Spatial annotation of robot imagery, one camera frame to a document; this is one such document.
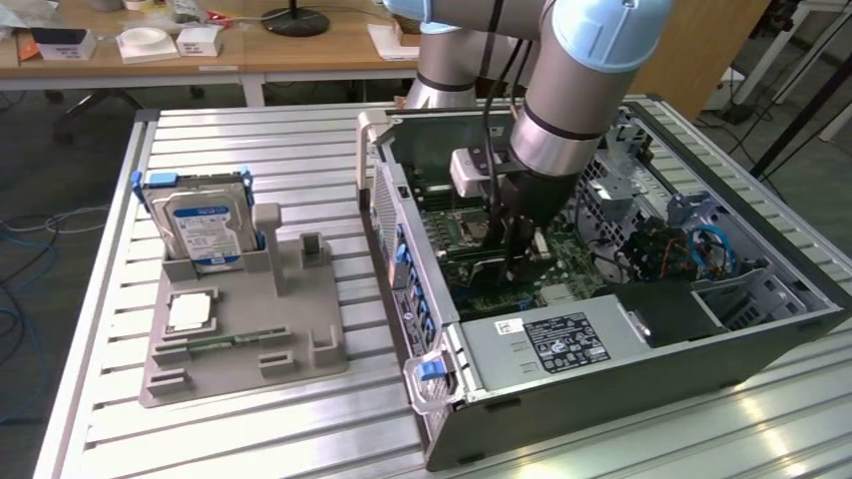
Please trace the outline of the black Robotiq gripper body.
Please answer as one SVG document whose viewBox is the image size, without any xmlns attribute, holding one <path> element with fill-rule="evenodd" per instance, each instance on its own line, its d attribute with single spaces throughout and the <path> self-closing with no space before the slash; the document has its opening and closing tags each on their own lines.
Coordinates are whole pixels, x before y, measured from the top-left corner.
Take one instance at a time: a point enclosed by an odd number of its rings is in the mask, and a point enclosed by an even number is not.
<svg viewBox="0 0 852 479">
<path fill-rule="evenodd" d="M 576 191 L 580 173 L 552 177 L 532 170 L 507 173 L 488 199 L 483 245 L 519 248 L 536 228 L 546 230 Z"/>
</svg>

